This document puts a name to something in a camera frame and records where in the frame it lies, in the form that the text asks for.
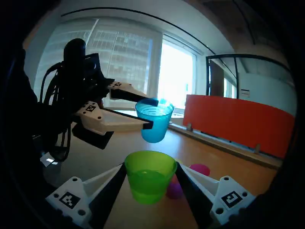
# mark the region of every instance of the orange panel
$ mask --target orange panel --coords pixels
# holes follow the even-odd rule
[[[284,158],[294,117],[272,106],[218,96],[187,95],[183,125]]]

